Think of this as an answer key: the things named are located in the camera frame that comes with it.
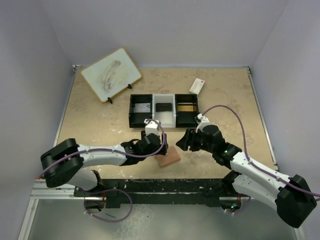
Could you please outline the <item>black card in white bin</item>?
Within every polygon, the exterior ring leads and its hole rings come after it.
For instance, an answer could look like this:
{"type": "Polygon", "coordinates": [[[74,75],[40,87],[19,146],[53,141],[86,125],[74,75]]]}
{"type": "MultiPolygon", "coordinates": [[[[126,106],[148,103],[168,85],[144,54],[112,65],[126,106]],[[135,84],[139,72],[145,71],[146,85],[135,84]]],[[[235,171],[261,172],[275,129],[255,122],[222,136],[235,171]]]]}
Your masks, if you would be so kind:
{"type": "Polygon", "coordinates": [[[171,112],[173,110],[172,103],[170,102],[158,102],[155,104],[155,111],[158,112],[171,112]]]}

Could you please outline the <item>black right plastic bin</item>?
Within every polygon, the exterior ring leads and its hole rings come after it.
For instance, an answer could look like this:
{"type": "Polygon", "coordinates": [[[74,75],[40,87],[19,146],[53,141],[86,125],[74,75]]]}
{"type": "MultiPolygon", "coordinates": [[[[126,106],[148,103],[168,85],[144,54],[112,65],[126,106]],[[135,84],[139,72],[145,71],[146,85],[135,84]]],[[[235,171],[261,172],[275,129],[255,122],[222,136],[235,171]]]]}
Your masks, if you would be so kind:
{"type": "Polygon", "coordinates": [[[175,94],[175,127],[196,128],[200,113],[196,94],[175,94]]]}

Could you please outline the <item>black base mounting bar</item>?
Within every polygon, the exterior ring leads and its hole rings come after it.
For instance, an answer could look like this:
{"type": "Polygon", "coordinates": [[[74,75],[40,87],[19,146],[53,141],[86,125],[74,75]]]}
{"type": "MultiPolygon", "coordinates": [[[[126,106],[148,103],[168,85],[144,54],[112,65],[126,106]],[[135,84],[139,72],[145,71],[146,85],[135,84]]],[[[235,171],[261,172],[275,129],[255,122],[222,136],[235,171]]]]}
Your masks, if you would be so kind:
{"type": "Polygon", "coordinates": [[[221,178],[103,179],[106,190],[122,190],[136,205],[205,205],[219,207],[239,195],[221,178]]]}

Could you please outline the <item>black plastic bin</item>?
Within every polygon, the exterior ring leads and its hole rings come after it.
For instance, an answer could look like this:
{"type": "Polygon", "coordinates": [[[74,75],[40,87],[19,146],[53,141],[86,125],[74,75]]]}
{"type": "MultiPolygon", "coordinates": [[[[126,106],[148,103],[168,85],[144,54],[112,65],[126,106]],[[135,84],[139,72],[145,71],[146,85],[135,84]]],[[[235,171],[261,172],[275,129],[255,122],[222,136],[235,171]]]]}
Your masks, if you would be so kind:
{"type": "Polygon", "coordinates": [[[145,119],[152,118],[152,110],[152,94],[131,94],[128,114],[129,127],[143,128],[145,126],[145,119]]]}
{"type": "Polygon", "coordinates": [[[200,113],[196,94],[175,94],[175,127],[196,128],[200,113]]]}

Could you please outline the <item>whiteboard with yellow frame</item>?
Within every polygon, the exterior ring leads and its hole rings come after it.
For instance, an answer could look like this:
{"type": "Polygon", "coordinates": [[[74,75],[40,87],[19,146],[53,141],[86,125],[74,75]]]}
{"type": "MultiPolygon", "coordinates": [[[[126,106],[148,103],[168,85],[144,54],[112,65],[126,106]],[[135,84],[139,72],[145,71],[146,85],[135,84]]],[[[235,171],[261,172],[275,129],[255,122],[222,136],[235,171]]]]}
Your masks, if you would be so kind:
{"type": "Polygon", "coordinates": [[[142,78],[140,70],[121,47],[80,71],[100,102],[112,98],[142,78]]]}

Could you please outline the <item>gold card with stripe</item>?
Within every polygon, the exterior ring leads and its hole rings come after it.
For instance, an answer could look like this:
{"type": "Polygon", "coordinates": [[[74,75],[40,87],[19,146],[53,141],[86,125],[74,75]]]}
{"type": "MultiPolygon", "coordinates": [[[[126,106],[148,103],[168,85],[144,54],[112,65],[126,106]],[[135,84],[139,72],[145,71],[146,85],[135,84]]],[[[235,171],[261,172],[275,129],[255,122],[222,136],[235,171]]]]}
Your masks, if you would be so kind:
{"type": "Polygon", "coordinates": [[[179,104],[177,106],[178,112],[194,112],[194,106],[192,104],[179,104]]]}

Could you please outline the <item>black left plastic bin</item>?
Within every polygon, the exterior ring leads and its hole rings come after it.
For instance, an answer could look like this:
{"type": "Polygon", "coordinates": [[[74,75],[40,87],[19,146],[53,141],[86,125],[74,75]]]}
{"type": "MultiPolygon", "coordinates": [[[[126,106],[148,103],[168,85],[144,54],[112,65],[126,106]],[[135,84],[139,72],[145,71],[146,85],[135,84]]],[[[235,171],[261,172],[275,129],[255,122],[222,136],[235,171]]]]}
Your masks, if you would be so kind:
{"type": "Polygon", "coordinates": [[[129,127],[143,128],[145,126],[145,119],[152,118],[152,110],[152,94],[131,94],[128,114],[129,127]]]}

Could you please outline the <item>white red paper box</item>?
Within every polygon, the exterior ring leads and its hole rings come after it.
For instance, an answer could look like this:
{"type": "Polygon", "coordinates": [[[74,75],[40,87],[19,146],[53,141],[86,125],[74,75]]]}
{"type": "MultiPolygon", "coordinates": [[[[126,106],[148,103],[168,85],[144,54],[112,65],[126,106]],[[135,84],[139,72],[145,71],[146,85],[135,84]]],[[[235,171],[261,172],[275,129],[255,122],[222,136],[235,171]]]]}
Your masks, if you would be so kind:
{"type": "Polygon", "coordinates": [[[200,78],[196,78],[192,84],[192,86],[189,89],[189,92],[191,94],[196,94],[198,95],[200,93],[200,91],[202,90],[203,86],[205,84],[205,81],[200,79],[200,78]]]}

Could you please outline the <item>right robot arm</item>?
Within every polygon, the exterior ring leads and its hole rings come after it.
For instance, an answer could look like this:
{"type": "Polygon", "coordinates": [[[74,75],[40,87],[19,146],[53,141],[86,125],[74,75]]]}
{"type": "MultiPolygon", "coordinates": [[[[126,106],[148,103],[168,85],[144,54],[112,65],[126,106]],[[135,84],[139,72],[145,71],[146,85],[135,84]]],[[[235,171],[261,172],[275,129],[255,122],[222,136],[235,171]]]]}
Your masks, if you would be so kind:
{"type": "Polygon", "coordinates": [[[275,210],[293,228],[299,228],[317,206],[302,176],[282,174],[250,158],[239,147],[226,142],[216,125],[201,130],[188,128],[176,145],[183,151],[210,153],[219,165],[231,170],[230,179],[222,183],[226,195],[252,197],[275,210]]]}

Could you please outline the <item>pink leather card holder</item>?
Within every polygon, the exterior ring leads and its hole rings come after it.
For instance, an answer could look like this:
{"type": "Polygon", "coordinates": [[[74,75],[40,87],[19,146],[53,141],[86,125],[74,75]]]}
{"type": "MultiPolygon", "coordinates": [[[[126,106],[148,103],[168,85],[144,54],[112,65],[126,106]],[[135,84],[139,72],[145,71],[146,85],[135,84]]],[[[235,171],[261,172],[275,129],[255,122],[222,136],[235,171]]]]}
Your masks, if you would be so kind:
{"type": "Polygon", "coordinates": [[[167,167],[173,163],[179,162],[181,160],[180,155],[178,154],[174,146],[170,146],[167,149],[166,155],[156,155],[155,159],[157,160],[161,168],[167,167]]]}

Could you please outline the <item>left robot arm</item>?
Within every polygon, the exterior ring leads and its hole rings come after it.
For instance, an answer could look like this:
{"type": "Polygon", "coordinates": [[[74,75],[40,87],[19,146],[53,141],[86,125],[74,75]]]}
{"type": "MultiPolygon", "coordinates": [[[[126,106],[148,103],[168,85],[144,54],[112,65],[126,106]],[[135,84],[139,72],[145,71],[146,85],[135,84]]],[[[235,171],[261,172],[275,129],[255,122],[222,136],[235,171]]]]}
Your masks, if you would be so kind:
{"type": "Polygon", "coordinates": [[[44,153],[41,157],[42,172],[49,188],[69,184],[98,196],[105,187],[100,174],[89,167],[112,165],[131,166],[153,155],[166,155],[167,136],[165,133],[141,132],[141,139],[132,139],[114,146],[92,147],[77,144],[68,138],[44,153]]]}

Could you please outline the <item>white plastic bin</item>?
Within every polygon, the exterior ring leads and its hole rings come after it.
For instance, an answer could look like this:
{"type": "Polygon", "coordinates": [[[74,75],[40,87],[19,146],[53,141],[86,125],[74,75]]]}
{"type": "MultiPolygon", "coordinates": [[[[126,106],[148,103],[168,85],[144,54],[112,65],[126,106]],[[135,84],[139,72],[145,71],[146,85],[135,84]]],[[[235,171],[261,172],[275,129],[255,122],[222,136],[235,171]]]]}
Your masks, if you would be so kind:
{"type": "Polygon", "coordinates": [[[152,119],[158,120],[163,128],[176,127],[175,94],[153,94],[151,103],[152,119]],[[170,104],[170,110],[157,110],[156,104],[170,104]]]}

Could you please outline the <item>silver card in left bin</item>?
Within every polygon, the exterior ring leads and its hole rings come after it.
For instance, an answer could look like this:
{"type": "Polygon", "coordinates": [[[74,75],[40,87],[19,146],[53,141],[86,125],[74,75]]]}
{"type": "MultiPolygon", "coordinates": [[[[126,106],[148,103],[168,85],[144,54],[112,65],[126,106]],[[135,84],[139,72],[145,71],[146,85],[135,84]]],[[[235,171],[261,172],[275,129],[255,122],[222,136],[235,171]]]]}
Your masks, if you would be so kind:
{"type": "Polygon", "coordinates": [[[135,103],[133,107],[134,113],[150,113],[151,104],[150,103],[135,103]]]}

